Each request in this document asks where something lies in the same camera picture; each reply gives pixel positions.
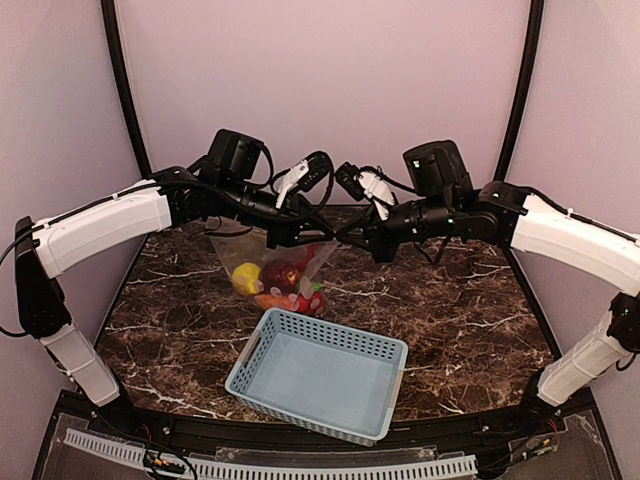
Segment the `yellow toy pepper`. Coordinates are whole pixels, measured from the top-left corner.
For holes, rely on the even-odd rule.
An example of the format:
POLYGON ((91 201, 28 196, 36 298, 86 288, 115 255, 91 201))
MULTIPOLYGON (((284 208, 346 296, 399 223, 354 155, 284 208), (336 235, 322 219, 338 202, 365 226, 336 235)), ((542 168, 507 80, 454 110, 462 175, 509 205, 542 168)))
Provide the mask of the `yellow toy pepper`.
POLYGON ((264 290, 260 274, 260 266, 255 263, 245 262, 234 269, 231 276, 232 284, 243 295, 258 295, 264 290))

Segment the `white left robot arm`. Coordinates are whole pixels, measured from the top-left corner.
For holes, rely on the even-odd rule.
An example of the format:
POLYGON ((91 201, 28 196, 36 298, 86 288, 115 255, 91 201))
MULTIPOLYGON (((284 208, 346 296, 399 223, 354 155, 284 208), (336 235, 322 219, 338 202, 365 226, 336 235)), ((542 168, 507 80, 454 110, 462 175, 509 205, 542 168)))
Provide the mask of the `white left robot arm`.
POLYGON ((105 408, 126 400, 125 389, 80 332, 57 281, 71 267, 116 245, 210 217, 235 220, 266 233, 267 247, 329 240, 321 206, 306 198, 319 182, 334 183, 325 152, 307 155, 281 175, 252 180, 264 142, 219 130, 208 152, 191 166, 171 167, 110 196, 54 218, 17 222, 14 256, 22 335, 36 339, 91 403, 105 408))

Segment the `orange red toy pepper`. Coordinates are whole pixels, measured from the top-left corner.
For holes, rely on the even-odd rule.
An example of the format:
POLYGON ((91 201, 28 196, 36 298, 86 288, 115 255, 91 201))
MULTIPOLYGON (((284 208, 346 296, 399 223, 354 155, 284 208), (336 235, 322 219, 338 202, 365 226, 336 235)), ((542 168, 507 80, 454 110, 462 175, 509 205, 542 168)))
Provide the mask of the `orange red toy pepper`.
POLYGON ((255 295, 253 300, 264 310, 270 308, 290 310, 295 304, 295 302, 291 301, 288 297, 278 297, 270 294, 255 295))

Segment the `dark red toy pepper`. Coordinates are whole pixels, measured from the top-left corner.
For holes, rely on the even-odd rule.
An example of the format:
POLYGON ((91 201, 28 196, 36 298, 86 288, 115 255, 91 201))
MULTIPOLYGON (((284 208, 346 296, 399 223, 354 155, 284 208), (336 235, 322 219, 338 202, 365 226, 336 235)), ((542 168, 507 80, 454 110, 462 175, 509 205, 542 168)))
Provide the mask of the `dark red toy pepper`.
POLYGON ((297 292, 302 271, 286 260, 272 260, 266 263, 260 274, 264 291, 271 295, 288 295, 297 292))

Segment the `clear zip top bag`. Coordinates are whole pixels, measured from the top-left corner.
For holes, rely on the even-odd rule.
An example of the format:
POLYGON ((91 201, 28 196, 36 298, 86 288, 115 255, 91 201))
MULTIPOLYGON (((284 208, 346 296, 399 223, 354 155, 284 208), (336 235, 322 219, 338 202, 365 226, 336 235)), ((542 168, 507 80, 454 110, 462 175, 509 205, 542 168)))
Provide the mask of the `clear zip top bag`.
POLYGON ((214 249, 234 289, 260 308, 308 316, 328 309, 319 271, 338 246, 335 240, 296 247, 266 247, 266 234, 212 234, 214 249))

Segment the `bright red toy pepper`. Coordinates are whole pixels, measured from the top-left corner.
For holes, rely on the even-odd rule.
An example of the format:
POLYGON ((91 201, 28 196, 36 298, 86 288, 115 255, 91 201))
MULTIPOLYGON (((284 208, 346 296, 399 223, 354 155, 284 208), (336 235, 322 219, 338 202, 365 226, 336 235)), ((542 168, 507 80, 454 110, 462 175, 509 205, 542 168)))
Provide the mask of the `bright red toy pepper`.
POLYGON ((303 315, 313 316, 321 314, 326 306, 325 296, 322 292, 313 293, 309 298, 298 295, 294 303, 294 311, 303 315))

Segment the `light blue plastic basket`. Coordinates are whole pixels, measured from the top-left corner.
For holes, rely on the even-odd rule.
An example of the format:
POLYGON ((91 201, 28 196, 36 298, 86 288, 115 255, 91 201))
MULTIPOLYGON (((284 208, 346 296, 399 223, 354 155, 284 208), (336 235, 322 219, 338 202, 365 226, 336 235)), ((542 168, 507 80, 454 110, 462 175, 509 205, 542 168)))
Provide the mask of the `light blue plastic basket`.
POLYGON ((407 357, 402 340, 271 308, 225 389, 257 412, 372 447, 388 434, 407 357))

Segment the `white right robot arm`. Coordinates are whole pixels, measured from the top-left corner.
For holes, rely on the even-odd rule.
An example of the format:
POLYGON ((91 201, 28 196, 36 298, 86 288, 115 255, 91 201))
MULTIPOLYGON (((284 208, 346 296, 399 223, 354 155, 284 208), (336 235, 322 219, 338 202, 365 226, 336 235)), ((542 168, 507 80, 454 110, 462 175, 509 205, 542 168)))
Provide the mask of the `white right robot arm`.
POLYGON ((568 353, 533 376, 529 396, 550 407, 610 367, 639 353, 639 238, 564 208, 540 191, 496 180, 472 185, 452 140, 432 141, 403 155, 415 199, 396 202, 379 169, 344 163, 338 184, 370 208, 336 234, 343 244, 391 262, 403 243, 441 237, 478 240, 541 255, 598 277, 618 294, 596 326, 568 353))

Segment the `red toy chili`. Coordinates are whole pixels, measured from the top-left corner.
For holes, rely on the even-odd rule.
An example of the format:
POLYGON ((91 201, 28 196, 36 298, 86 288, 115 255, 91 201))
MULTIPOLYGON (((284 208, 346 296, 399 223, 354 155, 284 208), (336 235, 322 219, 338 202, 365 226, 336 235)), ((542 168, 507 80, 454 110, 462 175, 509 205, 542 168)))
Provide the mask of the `red toy chili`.
POLYGON ((311 261, 316 257, 316 254, 320 248, 321 246, 319 243, 307 245, 304 258, 295 263, 295 268, 298 271, 305 271, 311 261))

